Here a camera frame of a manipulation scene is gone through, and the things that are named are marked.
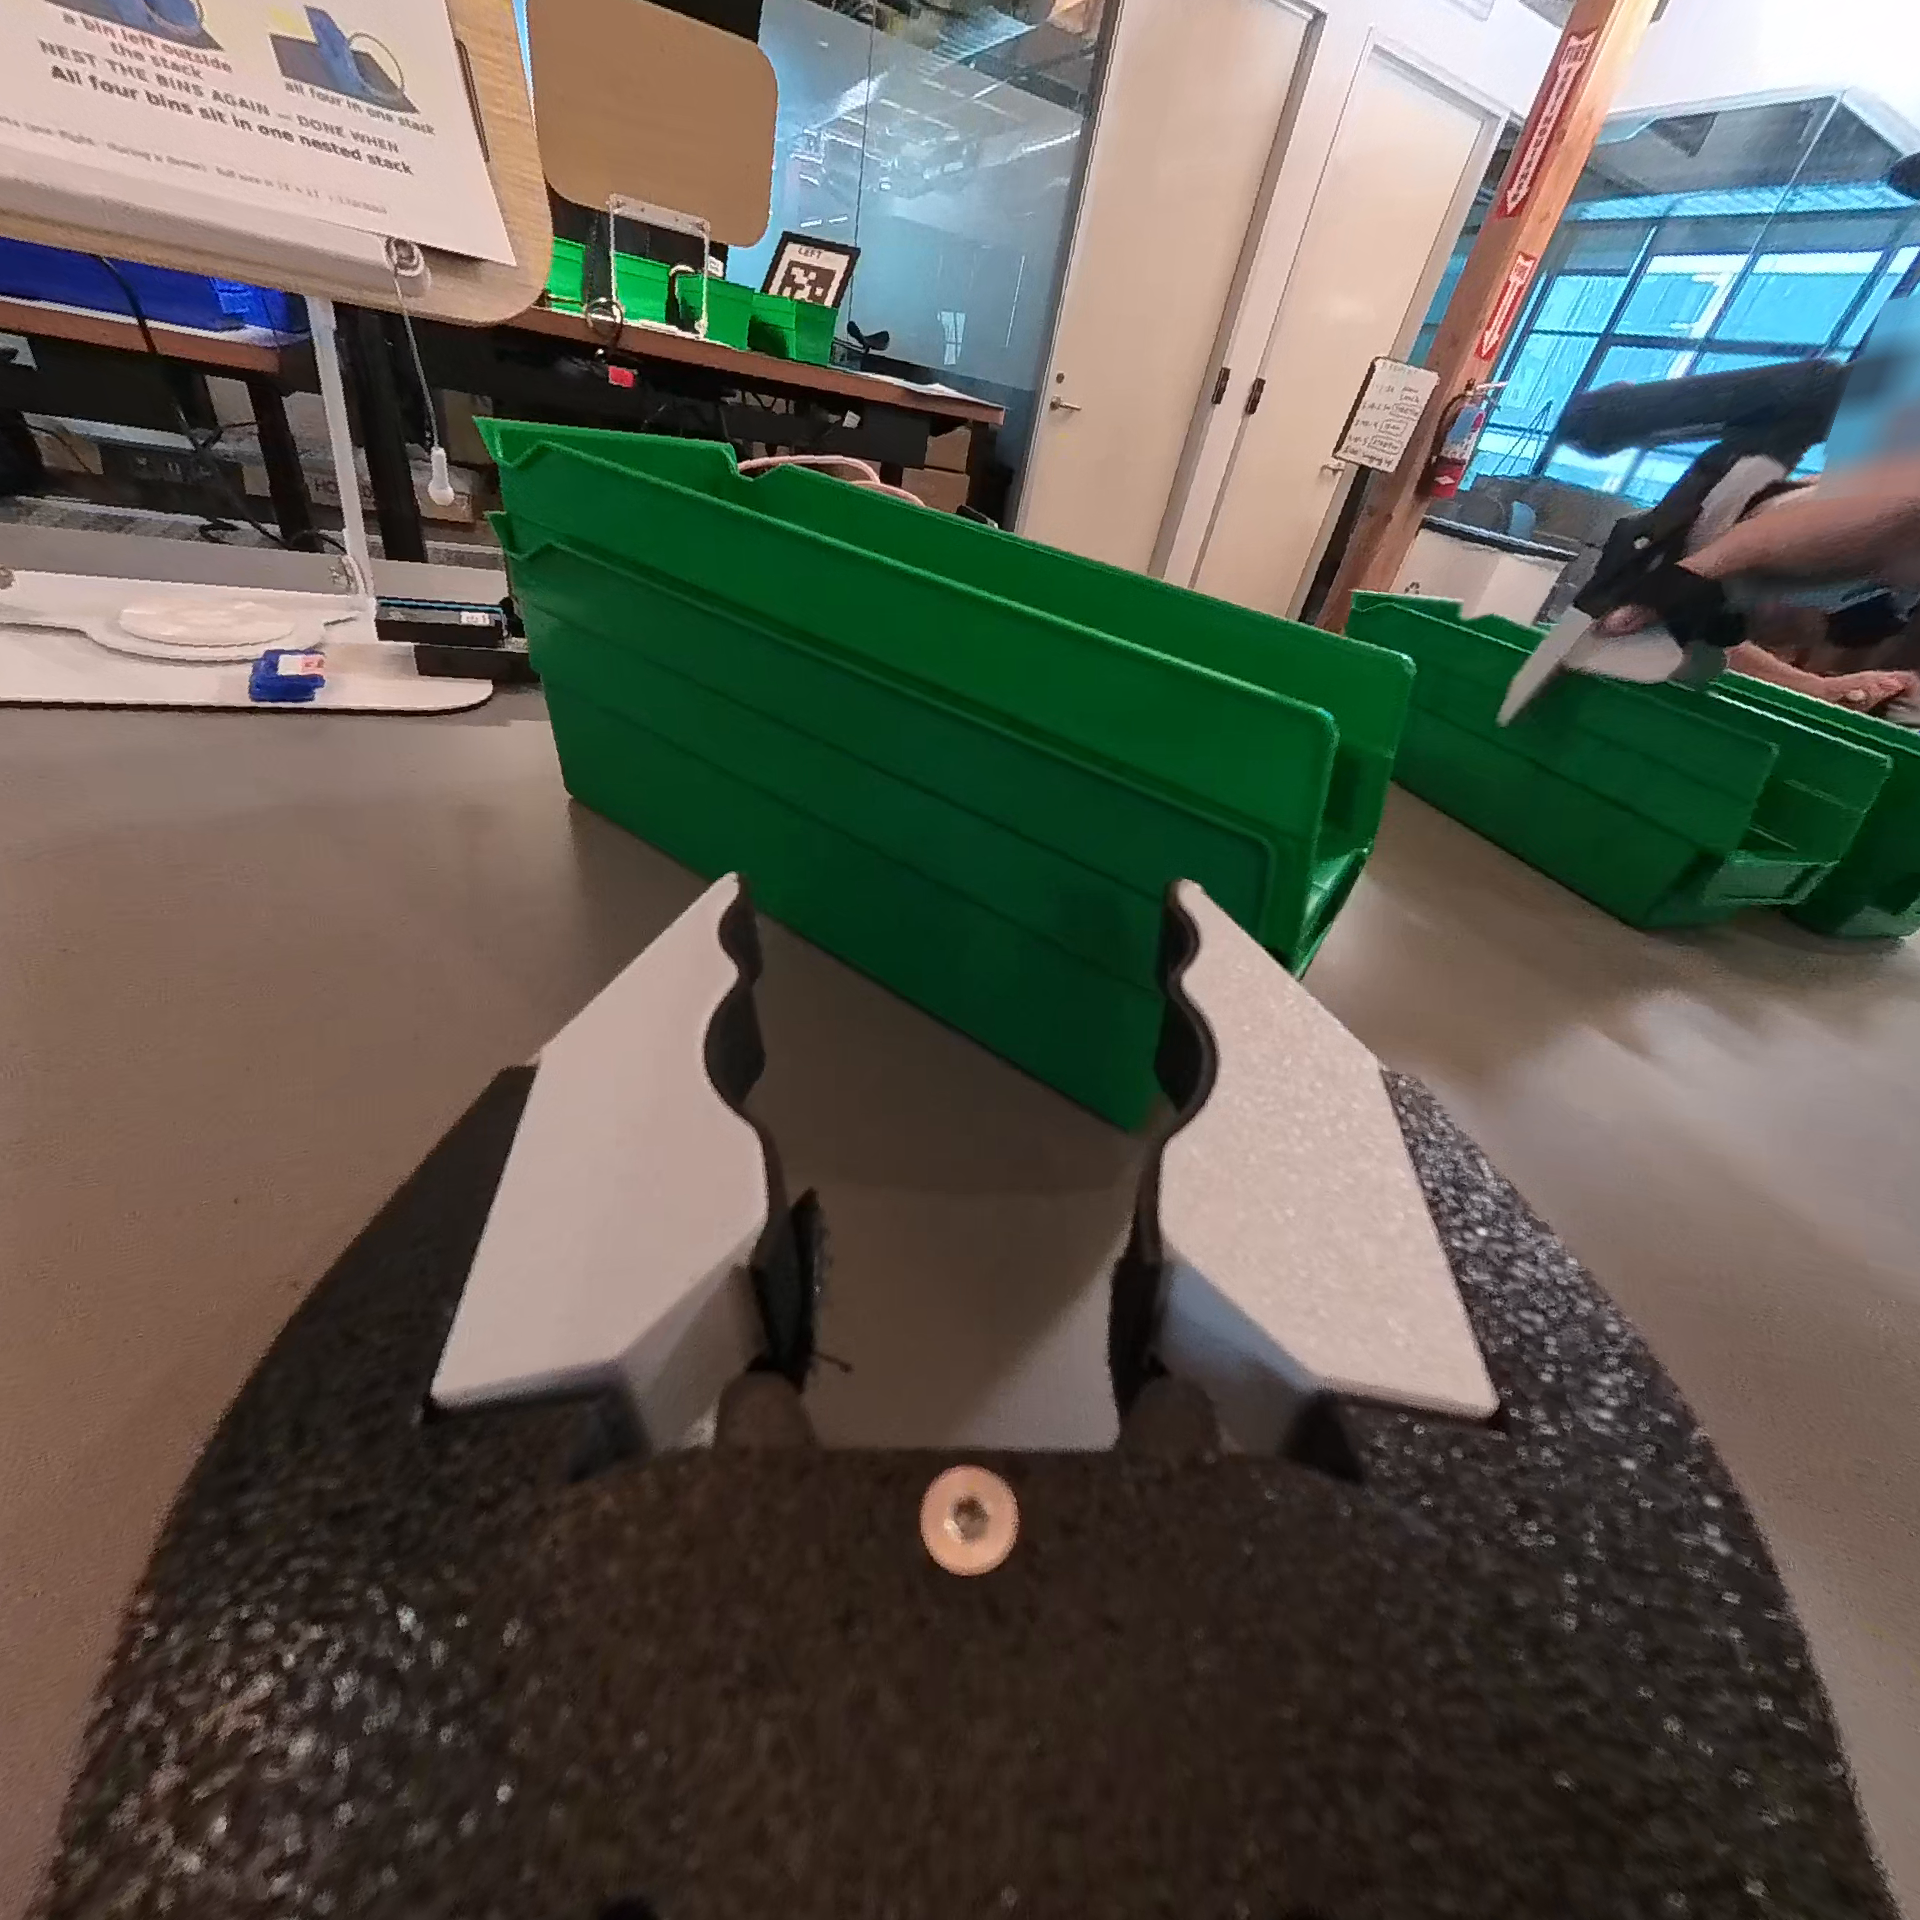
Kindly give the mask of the brown cardboard panel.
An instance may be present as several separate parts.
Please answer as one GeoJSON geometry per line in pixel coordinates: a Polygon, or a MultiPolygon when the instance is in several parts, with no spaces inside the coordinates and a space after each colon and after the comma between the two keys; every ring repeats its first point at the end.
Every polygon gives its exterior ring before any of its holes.
{"type": "Polygon", "coordinates": [[[755,36],[650,1],[521,4],[546,187],[634,201],[727,249],[774,220],[777,73],[755,36]]]}

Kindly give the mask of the small green bin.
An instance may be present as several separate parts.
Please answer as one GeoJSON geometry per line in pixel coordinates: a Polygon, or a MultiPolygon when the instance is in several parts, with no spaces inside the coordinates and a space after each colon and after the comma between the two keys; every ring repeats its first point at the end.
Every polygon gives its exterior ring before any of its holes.
{"type": "Polygon", "coordinates": [[[674,270],[670,311],[684,329],[712,344],[816,367],[833,360],[838,311],[827,304],[759,293],[707,271],[674,270]]]}

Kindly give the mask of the red fire extinguisher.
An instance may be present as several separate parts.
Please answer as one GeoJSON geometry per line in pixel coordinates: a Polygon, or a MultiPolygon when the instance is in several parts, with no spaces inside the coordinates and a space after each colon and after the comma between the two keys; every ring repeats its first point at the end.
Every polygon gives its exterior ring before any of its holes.
{"type": "Polygon", "coordinates": [[[1447,403],[1447,409],[1436,427],[1436,441],[1420,481],[1420,496],[1455,499],[1460,491],[1465,472],[1480,449],[1482,435],[1487,432],[1502,393],[1502,379],[1487,379],[1470,384],[1447,403]]]}

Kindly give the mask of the white round disc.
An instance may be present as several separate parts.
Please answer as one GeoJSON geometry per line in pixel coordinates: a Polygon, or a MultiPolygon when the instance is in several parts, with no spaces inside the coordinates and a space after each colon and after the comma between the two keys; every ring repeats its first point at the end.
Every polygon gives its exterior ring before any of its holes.
{"type": "Polygon", "coordinates": [[[115,625],[136,646],[158,655],[254,659],[286,646],[298,622],[276,605],[257,598],[182,597],[123,605],[115,625]]]}

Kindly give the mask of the long red arrow sign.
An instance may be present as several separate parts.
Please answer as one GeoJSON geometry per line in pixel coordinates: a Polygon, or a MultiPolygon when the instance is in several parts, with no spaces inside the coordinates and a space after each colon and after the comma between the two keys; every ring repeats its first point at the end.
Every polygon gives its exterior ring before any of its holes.
{"type": "Polygon", "coordinates": [[[1519,220],[1526,213],[1532,191],[1563,132],[1563,124],[1568,119],[1568,110],[1574,105],[1574,99],[1577,95],[1583,78],[1587,75],[1594,62],[1594,45],[1598,36],[1598,29],[1587,29],[1567,32],[1559,38],[1555,54],[1544,73],[1544,81],[1530,110],[1528,124],[1520,132],[1520,141],[1502,177],[1495,198],[1497,220],[1519,220]]]}

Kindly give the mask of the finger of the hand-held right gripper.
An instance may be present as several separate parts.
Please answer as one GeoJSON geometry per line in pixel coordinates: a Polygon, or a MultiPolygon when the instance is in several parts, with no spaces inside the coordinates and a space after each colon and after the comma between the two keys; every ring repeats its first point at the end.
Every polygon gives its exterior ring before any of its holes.
{"type": "Polygon", "coordinates": [[[1635,685],[1706,685],[1726,670],[1729,648],[1695,639],[1681,643],[1662,625],[1608,632],[1598,615],[1561,615],[1508,680],[1497,709],[1502,729],[1519,721],[1544,693],[1563,679],[1619,680],[1635,685]]]}

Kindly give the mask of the small whiteboard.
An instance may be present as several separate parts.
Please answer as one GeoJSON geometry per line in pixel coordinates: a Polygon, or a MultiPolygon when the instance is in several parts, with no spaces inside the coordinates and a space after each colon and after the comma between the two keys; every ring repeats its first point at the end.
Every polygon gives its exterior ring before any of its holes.
{"type": "Polygon", "coordinates": [[[1371,358],[1330,461],[1342,468],[1394,472],[1408,457],[1439,387],[1439,373],[1391,353],[1371,358]]]}

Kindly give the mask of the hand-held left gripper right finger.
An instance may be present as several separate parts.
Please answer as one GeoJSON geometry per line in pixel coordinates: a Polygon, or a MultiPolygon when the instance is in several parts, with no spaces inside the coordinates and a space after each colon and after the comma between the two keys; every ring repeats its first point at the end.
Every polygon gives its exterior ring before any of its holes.
{"type": "Polygon", "coordinates": [[[1344,1409],[1502,1408],[1385,1072],[1195,879],[1159,937],[1161,1115],[1112,1270],[1139,1451],[1337,1456],[1344,1409]]]}

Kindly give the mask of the person's right hand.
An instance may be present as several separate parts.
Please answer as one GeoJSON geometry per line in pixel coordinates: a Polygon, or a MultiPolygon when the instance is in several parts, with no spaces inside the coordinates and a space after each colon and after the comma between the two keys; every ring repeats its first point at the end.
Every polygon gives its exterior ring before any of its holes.
{"type": "Polygon", "coordinates": [[[1608,639],[1667,632],[1681,644],[1730,651],[1750,623],[1751,589],[1739,582],[1764,566],[1760,551],[1743,540],[1751,532],[1739,526],[1691,555],[1683,555],[1674,540],[1636,540],[1619,566],[1608,569],[1595,632],[1608,639]]]}

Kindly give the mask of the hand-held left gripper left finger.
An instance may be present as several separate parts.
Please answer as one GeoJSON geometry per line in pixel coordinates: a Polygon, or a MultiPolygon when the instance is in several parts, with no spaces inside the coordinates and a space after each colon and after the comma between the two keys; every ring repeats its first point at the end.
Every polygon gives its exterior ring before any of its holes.
{"type": "Polygon", "coordinates": [[[826,1213],[753,1111],[762,932],[712,881],[546,1043],[426,1391],[440,1416],[602,1408],[672,1448],[735,1383],[804,1393],[826,1213]]]}

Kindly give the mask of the stack of blue bins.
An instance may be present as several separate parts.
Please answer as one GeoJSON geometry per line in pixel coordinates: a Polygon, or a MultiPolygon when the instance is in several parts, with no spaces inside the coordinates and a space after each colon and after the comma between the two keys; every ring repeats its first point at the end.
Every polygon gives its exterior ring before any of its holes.
{"type": "Polygon", "coordinates": [[[19,238],[2,240],[2,296],[196,331],[310,331],[299,294],[19,238]]]}

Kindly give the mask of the white door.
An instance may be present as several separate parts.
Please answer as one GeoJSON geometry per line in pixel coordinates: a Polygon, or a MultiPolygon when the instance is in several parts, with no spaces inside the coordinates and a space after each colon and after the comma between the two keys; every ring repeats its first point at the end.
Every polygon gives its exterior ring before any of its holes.
{"type": "Polygon", "coordinates": [[[1376,360],[1403,360],[1505,111],[1371,44],[1335,125],[1192,585],[1296,617],[1361,468],[1337,454],[1376,360]]]}
{"type": "Polygon", "coordinates": [[[1118,7],[1022,537],[1153,569],[1322,22],[1289,1],[1118,7]]]}

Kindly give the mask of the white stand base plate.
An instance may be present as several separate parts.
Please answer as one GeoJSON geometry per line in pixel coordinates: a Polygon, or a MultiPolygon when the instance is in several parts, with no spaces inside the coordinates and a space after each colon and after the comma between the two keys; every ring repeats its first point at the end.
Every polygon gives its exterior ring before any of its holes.
{"type": "Polygon", "coordinates": [[[484,680],[424,679],[412,643],[377,636],[377,575],[360,499],[338,318],[323,294],[306,294],[305,304],[321,367],[334,480],[343,496],[343,552],[336,557],[343,589],[280,592],[7,566],[7,709],[450,716],[471,712],[500,689],[484,680]],[[158,655],[137,648],[115,625],[123,605],[182,597],[244,597],[284,607],[295,620],[295,639],[284,648],[323,648],[328,687],[305,705],[251,703],[254,659],[158,655]]]}

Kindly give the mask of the white recycling cabinet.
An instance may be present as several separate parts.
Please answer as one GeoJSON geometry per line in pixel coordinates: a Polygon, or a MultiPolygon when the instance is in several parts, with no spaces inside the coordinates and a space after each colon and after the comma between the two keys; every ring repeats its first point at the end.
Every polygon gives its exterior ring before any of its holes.
{"type": "Polygon", "coordinates": [[[1577,551],[1567,544],[1427,516],[1394,592],[1458,604],[1465,617],[1537,625],[1576,559],[1577,551]]]}

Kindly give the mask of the wooden workbench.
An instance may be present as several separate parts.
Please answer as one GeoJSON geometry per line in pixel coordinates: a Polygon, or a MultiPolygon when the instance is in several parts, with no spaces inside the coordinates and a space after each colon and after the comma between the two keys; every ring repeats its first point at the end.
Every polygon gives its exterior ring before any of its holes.
{"type": "Polygon", "coordinates": [[[426,448],[430,424],[446,441],[444,403],[455,391],[475,391],[510,421],[727,444],[744,457],[850,457],[892,486],[936,471],[936,441],[959,436],[956,510],[1002,529],[1012,513],[1012,472],[998,449],[1003,409],[966,393],[647,327],[600,342],[584,318],[536,311],[494,327],[410,331],[395,313],[343,304],[334,350],[383,555],[395,563],[426,559],[412,449],[426,448]]]}
{"type": "Polygon", "coordinates": [[[284,409],[288,396],[321,391],[311,342],[254,342],[238,331],[154,327],[137,318],[17,300],[2,301],[2,331],[4,414],[171,427],[186,444],[183,459],[207,471],[207,484],[219,489],[238,519],[249,516],[249,505],[240,480],[226,475],[211,452],[222,427],[208,379],[244,384],[276,519],[273,540],[298,552],[323,551],[323,527],[284,409]]]}

